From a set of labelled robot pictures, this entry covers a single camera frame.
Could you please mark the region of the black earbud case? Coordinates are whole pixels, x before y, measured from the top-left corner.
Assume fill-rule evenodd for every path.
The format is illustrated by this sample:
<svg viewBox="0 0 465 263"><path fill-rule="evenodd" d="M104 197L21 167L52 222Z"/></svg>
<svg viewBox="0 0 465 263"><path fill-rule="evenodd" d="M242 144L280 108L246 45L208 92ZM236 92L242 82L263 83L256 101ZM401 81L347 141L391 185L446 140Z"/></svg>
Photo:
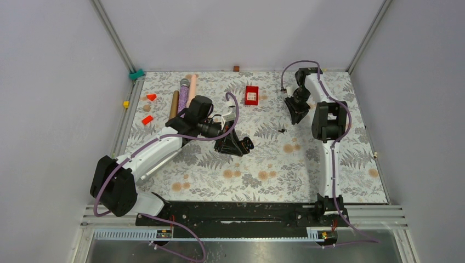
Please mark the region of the black earbud case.
<svg viewBox="0 0 465 263"><path fill-rule="evenodd" d="M245 136L242 139L242 145L243 145L245 153L250 153L250 151L252 149L254 149L254 144L253 144L252 140L247 136Z"/></svg>

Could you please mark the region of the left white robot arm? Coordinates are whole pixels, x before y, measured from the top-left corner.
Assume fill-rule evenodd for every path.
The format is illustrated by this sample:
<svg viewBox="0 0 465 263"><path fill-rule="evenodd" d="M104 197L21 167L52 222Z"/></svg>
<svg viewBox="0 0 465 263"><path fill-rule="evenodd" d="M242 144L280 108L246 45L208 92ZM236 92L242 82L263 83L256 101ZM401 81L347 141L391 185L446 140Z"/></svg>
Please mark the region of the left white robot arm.
<svg viewBox="0 0 465 263"><path fill-rule="evenodd" d="M90 194L95 199L94 214L103 205L107 213L124 216L128 213L148 214L157 225L164 225L170 218L166 201L155 193L137 190L136 183L170 162L182 148L193 140L214 141L214 150L232 156L242 157L254 148L248 137L239 139L235 126L239 120L239 104L236 97L227 92L229 113L216 122L211 115L211 99L197 95L190 105L170 119L150 141L134 151L116 158L104 156L99 159Z"/></svg>

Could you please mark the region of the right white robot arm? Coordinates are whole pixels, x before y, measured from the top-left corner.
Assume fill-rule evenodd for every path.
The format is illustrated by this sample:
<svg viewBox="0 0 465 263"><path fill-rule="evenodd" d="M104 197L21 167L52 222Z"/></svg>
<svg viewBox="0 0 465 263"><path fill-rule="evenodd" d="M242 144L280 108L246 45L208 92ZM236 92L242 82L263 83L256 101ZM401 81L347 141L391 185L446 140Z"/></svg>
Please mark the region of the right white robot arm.
<svg viewBox="0 0 465 263"><path fill-rule="evenodd" d="M321 164L320 186L314 208L314 218L323 226L329 225L336 216L343 215L344 206L339 183L339 145L347 134L347 103L338 101L325 88L322 71L317 67L299 68L295 73L297 89L288 92L285 104L293 125L308 115L308 100L316 103L311 123L311 134L319 143Z"/></svg>

